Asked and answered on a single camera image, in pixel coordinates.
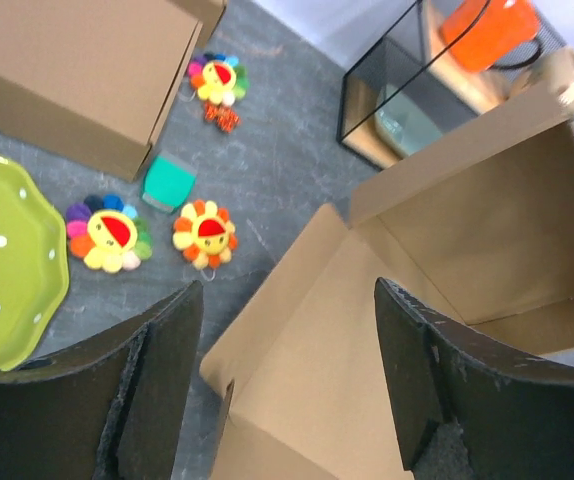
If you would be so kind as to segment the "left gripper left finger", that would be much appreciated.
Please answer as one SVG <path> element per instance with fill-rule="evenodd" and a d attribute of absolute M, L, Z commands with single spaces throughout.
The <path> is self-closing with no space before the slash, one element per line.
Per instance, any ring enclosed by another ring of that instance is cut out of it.
<path fill-rule="evenodd" d="M 192 282 L 107 330 L 0 371 L 0 479 L 171 476 L 203 319 Z"/>

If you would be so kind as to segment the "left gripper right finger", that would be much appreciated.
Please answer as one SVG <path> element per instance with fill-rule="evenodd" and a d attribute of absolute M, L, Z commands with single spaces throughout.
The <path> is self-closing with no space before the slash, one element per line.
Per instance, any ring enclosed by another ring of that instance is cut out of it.
<path fill-rule="evenodd" d="M 404 469 L 455 422 L 478 479 L 574 479 L 574 367 L 479 333 L 388 279 L 374 300 Z"/>

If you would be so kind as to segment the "orange flower plush keychain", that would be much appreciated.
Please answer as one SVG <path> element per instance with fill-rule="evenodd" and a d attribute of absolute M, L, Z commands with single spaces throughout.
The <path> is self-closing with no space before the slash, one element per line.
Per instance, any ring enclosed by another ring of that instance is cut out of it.
<path fill-rule="evenodd" d="M 228 209 L 212 200 L 185 204 L 174 221 L 171 241 L 199 272 L 215 272 L 230 263 L 238 248 L 236 226 Z"/>

